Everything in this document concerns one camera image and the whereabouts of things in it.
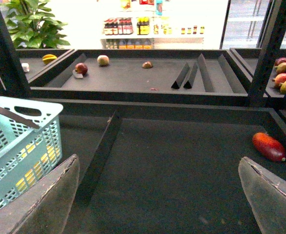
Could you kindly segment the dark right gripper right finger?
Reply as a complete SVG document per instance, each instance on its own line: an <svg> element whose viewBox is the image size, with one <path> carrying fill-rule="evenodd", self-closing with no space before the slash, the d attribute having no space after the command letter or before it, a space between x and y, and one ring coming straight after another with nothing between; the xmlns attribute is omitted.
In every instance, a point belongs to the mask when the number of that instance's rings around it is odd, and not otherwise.
<svg viewBox="0 0 286 234"><path fill-rule="evenodd" d="M238 172L261 233L286 234L286 181L248 157Z"/></svg>

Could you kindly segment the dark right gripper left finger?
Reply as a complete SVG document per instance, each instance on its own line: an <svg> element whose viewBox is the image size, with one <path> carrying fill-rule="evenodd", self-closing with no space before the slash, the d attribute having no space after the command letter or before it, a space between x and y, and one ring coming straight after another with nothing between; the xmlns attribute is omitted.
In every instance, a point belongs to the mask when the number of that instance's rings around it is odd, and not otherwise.
<svg viewBox="0 0 286 234"><path fill-rule="evenodd" d="M0 209L0 234L61 234L79 182L77 155Z"/></svg>

